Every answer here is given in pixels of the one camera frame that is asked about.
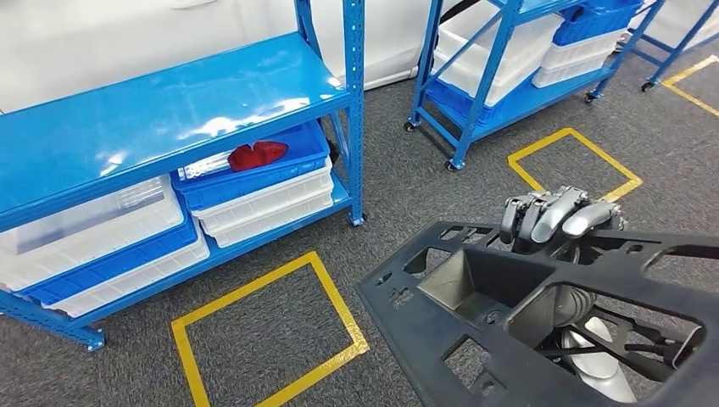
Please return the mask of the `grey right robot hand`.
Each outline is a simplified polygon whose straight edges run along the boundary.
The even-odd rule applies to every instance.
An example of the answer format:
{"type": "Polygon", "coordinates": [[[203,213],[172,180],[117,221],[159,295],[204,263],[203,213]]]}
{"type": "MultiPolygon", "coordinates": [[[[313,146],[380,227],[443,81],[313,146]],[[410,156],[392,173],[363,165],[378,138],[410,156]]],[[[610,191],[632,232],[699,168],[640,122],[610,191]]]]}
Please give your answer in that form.
{"type": "Polygon", "coordinates": [[[516,252],[527,253],[557,236],[575,241],[594,230],[622,230],[625,225],[619,204],[563,186],[557,192],[534,190],[507,198],[499,240],[516,252]]]}

